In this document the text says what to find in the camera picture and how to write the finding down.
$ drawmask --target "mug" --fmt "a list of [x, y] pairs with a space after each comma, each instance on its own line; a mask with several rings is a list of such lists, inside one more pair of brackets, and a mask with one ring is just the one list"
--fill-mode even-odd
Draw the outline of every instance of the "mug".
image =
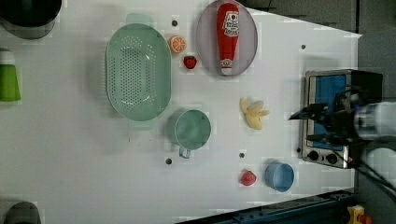
[[190, 157], [191, 151], [203, 147], [211, 134], [211, 125], [207, 115], [199, 110], [176, 113], [169, 125], [170, 135], [179, 148], [179, 156]]
[[0, 101], [13, 102], [20, 99], [14, 55], [11, 51], [0, 49]]

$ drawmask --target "strawberry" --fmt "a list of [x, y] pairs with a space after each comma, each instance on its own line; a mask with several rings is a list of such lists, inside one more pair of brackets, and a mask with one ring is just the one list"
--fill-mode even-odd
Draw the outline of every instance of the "strawberry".
[[183, 63], [188, 69], [193, 69], [197, 65], [197, 59], [194, 56], [186, 56]]
[[250, 186], [256, 182], [257, 177], [251, 172], [246, 171], [241, 178], [241, 183], [245, 186]]

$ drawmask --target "plate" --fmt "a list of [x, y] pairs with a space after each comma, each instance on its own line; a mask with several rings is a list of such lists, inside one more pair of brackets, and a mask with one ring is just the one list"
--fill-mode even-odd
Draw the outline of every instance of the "plate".
[[233, 3], [239, 9], [239, 39], [231, 72], [231, 76], [236, 76], [250, 67], [258, 46], [256, 24], [244, 6], [234, 0], [219, 0], [206, 7], [197, 23], [196, 44], [204, 67], [212, 73], [224, 76], [219, 66], [217, 15], [219, 7], [225, 3]]

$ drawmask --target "colander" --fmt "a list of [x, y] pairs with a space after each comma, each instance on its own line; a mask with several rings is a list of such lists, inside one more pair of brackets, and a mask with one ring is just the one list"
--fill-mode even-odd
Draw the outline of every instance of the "colander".
[[171, 97], [171, 52], [150, 17], [130, 14], [106, 49], [107, 96], [134, 127], [153, 126]]

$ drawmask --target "ketchup bottle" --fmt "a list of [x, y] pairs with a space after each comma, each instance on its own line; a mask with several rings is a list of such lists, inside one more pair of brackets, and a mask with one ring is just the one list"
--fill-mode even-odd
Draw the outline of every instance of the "ketchup bottle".
[[221, 73], [228, 76], [232, 74], [239, 36], [239, 10], [236, 5], [226, 3], [219, 7], [217, 29]]

